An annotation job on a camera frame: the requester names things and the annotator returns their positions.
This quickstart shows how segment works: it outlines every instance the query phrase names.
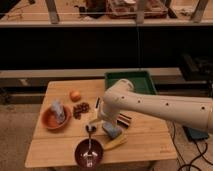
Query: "green tray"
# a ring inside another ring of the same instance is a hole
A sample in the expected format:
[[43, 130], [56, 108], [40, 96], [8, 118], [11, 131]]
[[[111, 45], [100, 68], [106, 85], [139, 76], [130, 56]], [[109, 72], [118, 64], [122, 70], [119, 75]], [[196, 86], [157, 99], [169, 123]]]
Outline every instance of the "green tray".
[[155, 86], [148, 71], [107, 72], [105, 73], [105, 89], [111, 87], [119, 79], [130, 80], [136, 93], [156, 94]]

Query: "floor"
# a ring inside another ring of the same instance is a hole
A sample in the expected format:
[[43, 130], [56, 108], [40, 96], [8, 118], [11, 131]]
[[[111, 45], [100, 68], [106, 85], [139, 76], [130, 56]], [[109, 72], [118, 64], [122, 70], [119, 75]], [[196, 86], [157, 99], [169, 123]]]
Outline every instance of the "floor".
[[[22, 97], [22, 100], [29, 102], [30, 97]], [[0, 104], [0, 171], [45, 171], [44, 168], [27, 169], [24, 167], [25, 158], [33, 135], [35, 123], [41, 103], [21, 104], [17, 100], [13, 104]], [[171, 136], [173, 137], [174, 127], [172, 123], [167, 122]], [[194, 143], [189, 142], [183, 132], [181, 125], [175, 124], [176, 136], [175, 144], [180, 151], [186, 163], [189, 163], [198, 155], [198, 150]], [[205, 154], [206, 158], [213, 161], [213, 138], [206, 140], [209, 145]], [[201, 150], [204, 149], [204, 143], [199, 142]], [[207, 164], [202, 158], [194, 163], [203, 171], [213, 170], [213, 166]], [[134, 164], [118, 164], [100, 166], [97, 170], [103, 171], [142, 171], [141, 163]], [[177, 171], [179, 168], [177, 160], [160, 161], [156, 163], [154, 171]], [[78, 167], [57, 168], [59, 171], [77, 171]]]

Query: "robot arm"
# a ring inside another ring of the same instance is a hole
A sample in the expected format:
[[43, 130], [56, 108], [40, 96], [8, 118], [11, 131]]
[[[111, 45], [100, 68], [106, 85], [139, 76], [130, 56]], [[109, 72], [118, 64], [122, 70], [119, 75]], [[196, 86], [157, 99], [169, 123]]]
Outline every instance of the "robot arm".
[[120, 110], [129, 110], [213, 133], [211, 98], [142, 95], [133, 90], [129, 80], [116, 82], [103, 96], [99, 117], [116, 125]]

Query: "brown bowl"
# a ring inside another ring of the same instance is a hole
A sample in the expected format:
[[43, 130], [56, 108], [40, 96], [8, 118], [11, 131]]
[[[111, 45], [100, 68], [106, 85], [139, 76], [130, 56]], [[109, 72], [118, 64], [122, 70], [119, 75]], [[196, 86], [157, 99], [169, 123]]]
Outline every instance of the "brown bowl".
[[87, 157], [85, 157], [88, 150], [89, 139], [85, 139], [78, 144], [75, 150], [75, 161], [82, 169], [94, 170], [103, 158], [103, 147], [97, 140], [91, 139], [91, 153], [93, 154], [91, 166], [87, 165]]
[[63, 123], [61, 123], [61, 124], [57, 123], [55, 114], [49, 107], [44, 111], [44, 113], [42, 113], [41, 122], [42, 122], [43, 126], [49, 130], [57, 130], [59, 128], [64, 127], [70, 120], [72, 114], [68, 107], [63, 106], [63, 108], [64, 108], [64, 113], [65, 113], [65, 121]]

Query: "orange bowl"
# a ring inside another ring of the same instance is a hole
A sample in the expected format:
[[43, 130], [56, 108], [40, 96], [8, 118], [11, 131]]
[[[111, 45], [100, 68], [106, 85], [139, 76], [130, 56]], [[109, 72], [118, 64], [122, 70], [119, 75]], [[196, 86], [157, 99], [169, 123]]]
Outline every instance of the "orange bowl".
[[63, 108], [64, 108], [64, 113], [65, 113], [65, 121], [63, 123], [61, 123], [61, 124], [57, 123], [55, 114], [49, 107], [44, 111], [44, 113], [42, 113], [41, 122], [42, 122], [43, 126], [49, 130], [57, 130], [59, 128], [64, 127], [70, 120], [72, 114], [68, 107], [63, 106]]

